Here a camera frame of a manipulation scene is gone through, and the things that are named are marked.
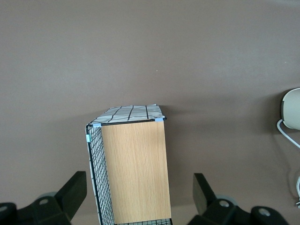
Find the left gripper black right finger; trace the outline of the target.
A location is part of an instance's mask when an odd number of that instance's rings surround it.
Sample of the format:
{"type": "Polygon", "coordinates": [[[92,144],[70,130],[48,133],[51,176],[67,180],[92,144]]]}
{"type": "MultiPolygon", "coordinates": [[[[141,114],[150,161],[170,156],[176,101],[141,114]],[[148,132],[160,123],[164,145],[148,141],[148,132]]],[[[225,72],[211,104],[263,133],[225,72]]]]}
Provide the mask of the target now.
{"type": "Polygon", "coordinates": [[[193,199],[198,214],[190,225],[287,225],[276,210],[255,206],[250,212],[242,210],[230,200],[217,198],[202,173],[193,176],[193,199]]]}

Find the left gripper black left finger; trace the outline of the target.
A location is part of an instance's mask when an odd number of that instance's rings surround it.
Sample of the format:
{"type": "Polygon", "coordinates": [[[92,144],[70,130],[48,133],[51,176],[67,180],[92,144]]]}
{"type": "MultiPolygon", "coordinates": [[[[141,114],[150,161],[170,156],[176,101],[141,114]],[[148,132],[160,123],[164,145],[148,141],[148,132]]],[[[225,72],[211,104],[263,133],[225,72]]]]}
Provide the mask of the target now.
{"type": "Polygon", "coordinates": [[[2,225],[70,225],[87,195],[85,171],[77,171],[55,195],[42,196],[17,209],[13,202],[0,204],[2,225]]]}

